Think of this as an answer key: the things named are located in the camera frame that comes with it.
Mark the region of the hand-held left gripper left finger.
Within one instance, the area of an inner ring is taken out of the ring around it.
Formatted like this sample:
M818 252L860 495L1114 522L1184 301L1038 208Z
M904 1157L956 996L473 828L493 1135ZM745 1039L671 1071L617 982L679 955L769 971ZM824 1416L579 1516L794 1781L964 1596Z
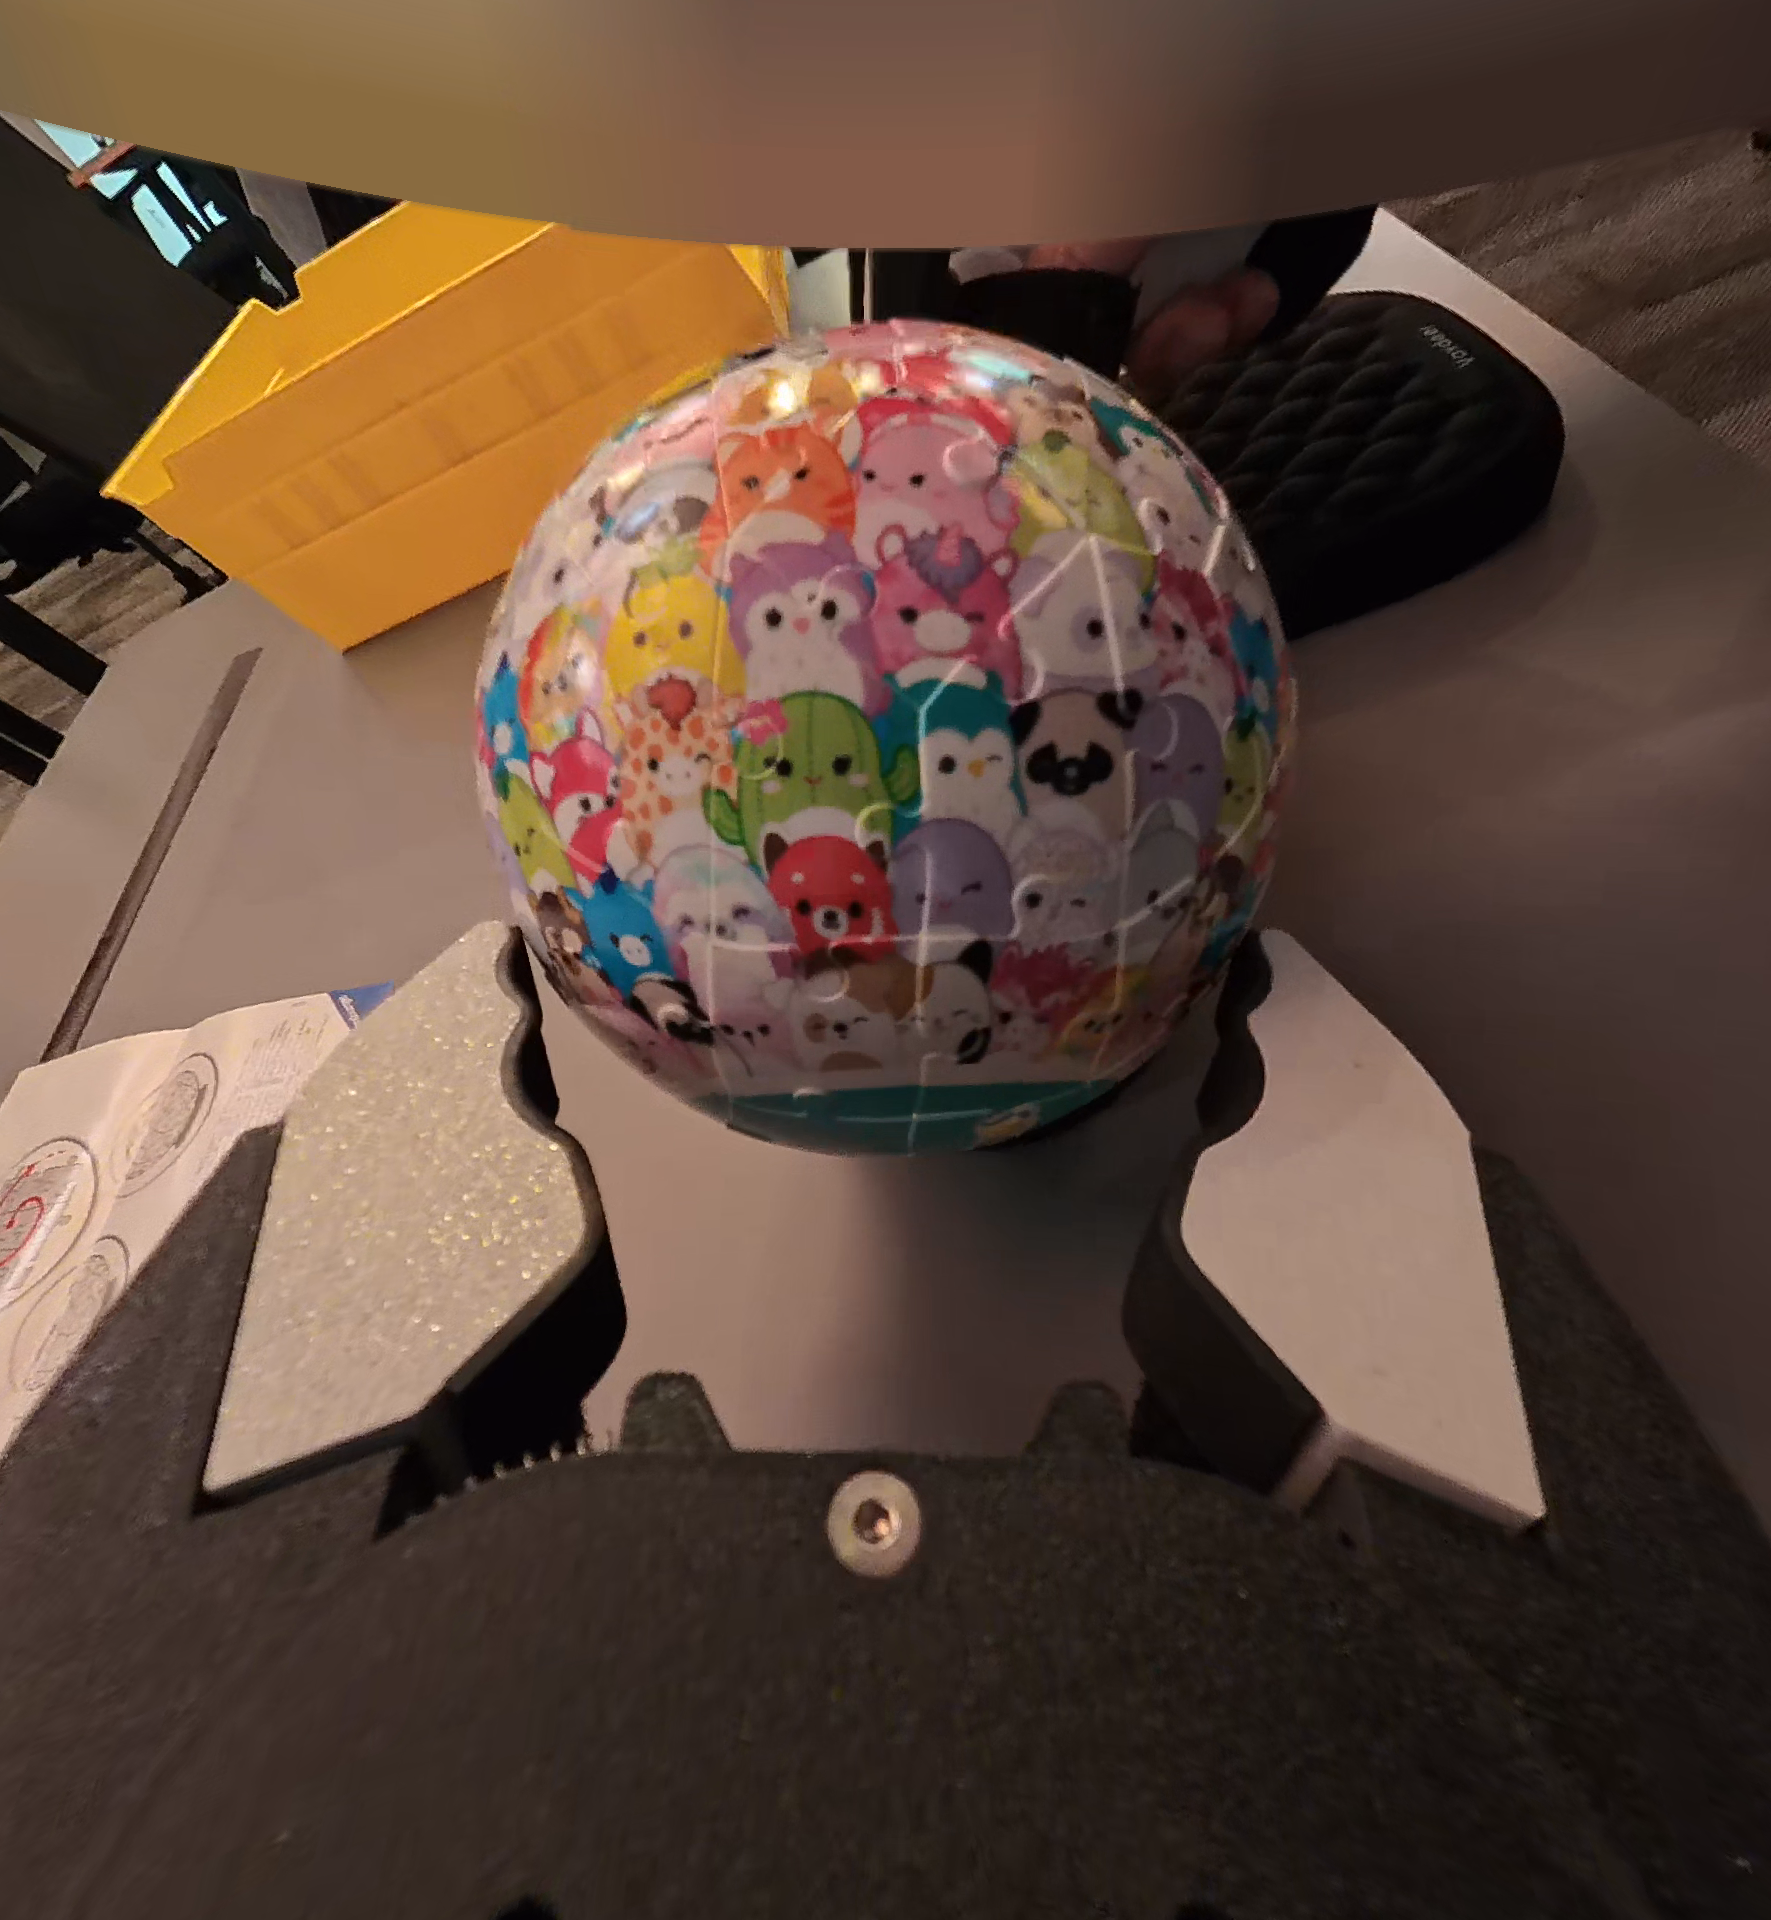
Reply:
M627 1333L621 1291L529 950L481 924L289 1111L205 1495L401 1450L439 1501L571 1458Z

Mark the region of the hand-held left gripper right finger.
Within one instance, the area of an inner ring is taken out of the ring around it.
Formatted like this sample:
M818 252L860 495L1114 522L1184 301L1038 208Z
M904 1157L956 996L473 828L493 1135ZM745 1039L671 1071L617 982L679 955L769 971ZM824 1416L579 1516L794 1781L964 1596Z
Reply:
M1502 1530L1546 1516L1474 1145L1306 948L1248 939L1198 1143L1126 1286L1154 1432L1304 1512L1342 1469Z

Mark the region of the colourful cartoon puzzle ball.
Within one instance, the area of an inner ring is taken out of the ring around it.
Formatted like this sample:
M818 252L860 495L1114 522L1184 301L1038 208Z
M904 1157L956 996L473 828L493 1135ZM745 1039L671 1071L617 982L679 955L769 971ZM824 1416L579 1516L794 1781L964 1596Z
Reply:
M884 322L649 406L549 504L477 777L565 1011L759 1141L1112 1096L1278 865L1298 689L1234 509L1116 385Z

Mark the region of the black round ball stand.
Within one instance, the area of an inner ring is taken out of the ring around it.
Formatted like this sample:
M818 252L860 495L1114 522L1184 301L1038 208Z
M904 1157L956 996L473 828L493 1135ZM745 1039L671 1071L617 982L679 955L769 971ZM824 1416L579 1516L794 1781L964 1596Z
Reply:
M1104 1086L1094 1098L1076 1108L1068 1107L1064 1112L1046 1115L1042 1107L1032 1105L1000 1116L998 1121L988 1121L978 1127L972 1141L972 1150L1012 1150L1020 1147L1042 1145L1044 1141L1064 1139L1072 1131L1092 1125L1100 1115L1106 1115L1110 1108L1114 1108L1126 1091L1128 1084L1118 1081Z

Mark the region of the person's right hand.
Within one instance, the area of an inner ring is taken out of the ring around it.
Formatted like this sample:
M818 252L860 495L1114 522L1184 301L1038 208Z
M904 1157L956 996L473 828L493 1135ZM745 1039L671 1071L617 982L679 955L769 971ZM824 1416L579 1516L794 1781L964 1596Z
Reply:
M1276 278L1250 264L1214 284L1188 284L1138 324L1124 358L1126 385L1160 410L1206 367L1258 345L1280 302Z

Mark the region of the white instruction leaflet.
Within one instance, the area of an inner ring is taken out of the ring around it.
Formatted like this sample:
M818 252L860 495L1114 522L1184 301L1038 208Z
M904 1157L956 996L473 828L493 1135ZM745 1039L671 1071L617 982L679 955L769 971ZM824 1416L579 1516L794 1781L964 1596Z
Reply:
M249 1133L393 982L283 999L27 1068L0 1107L0 1458Z

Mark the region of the black quilted wrist rest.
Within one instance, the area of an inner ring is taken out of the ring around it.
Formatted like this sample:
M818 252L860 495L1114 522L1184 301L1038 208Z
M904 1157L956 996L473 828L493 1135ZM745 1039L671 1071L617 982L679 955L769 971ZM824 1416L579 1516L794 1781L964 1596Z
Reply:
M1348 293L1210 364L1164 422L1220 483L1294 642L1462 578L1544 517L1552 388L1436 301Z

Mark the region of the yellow plastic bin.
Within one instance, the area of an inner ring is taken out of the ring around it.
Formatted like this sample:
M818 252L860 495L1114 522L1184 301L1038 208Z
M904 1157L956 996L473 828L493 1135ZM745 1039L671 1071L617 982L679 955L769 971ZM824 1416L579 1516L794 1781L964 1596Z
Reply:
M507 575L627 420L782 337L780 248L397 204L251 301L105 486L349 652Z

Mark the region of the black chair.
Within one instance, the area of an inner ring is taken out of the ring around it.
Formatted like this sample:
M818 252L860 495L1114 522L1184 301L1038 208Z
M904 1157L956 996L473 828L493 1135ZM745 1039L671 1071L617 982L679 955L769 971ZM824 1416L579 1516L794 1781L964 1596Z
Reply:
M211 368L237 302L169 262L0 115L0 648L87 699L107 661L35 613L51 575L143 556L195 603L243 567L153 465L171 404Z

